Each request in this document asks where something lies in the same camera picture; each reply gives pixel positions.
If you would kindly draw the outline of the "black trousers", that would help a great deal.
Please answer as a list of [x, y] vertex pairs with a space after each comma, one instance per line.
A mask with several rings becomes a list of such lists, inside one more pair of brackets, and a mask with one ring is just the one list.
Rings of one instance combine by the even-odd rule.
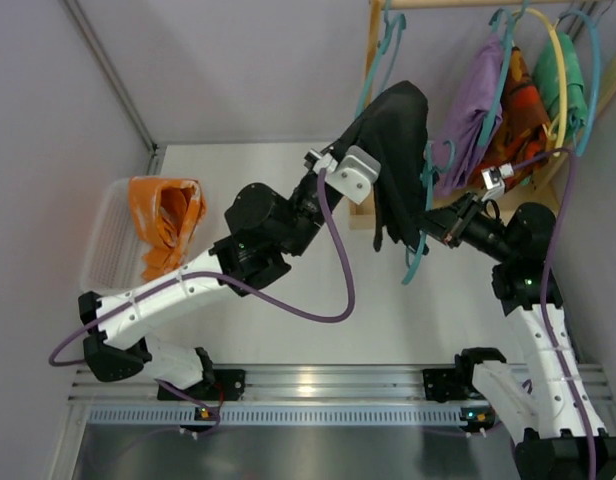
[[427, 97], [404, 80], [379, 94], [332, 144], [336, 159], [357, 146], [380, 164], [373, 185], [375, 251], [381, 250], [384, 234], [395, 243], [419, 244], [418, 217], [425, 209], [420, 176], [428, 141], [427, 115]]

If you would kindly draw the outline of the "orange white trousers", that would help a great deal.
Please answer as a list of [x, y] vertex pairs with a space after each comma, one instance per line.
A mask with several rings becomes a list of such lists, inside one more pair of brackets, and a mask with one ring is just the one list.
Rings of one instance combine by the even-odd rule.
[[195, 179], [137, 176], [128, 181], [128, 204], [139, 239], [144, 281], [180, 268], [198, 224], [206, 214], [201, 184]]

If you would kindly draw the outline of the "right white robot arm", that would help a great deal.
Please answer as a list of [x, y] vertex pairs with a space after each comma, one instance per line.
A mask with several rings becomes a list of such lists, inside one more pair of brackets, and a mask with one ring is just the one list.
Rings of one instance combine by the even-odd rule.
[[521, 204], [508, 222], [487, 213], [492, 201], [465, 194], [418, 214], [421, 232], [450, 247], [468, 244], [496, 260], [492, 289], [521, 347], [529, 386], [495, 348], [455, 358], [464, 385], [494, 408], [514, 445], [523, 479], [612, 479], [616, 436], [592, 406], [565, 325], [563, 299], [547, 263], [554, 213]]

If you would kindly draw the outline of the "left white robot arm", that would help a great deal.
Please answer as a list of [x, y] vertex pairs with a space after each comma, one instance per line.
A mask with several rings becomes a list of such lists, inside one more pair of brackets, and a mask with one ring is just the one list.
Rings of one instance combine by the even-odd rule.
[[[191, 261], [170, 263], [168, 273], [135, 289], [79, 298], [84, 362], [102, 383], [147, 376], [164, 388], [186, 391], [215, 384], [209, 354], [179, 347], [153, 331], [187, 313], [231, 295], [251, 294], [293, 315], [318, 323], [339, 323], [355, 306], [349, 260], [332, 211], [352, 190], [356, 148], [311, 150], [310, 171], [290, 198], [262, 183], [246, 186], [227, 211], [229, 236]], [[285, 256], [305, 252], [322, 226], [330, 231], [347, 288], [345, 309], [320, 315], [291, 306], [264, 288], [289, 272]]]

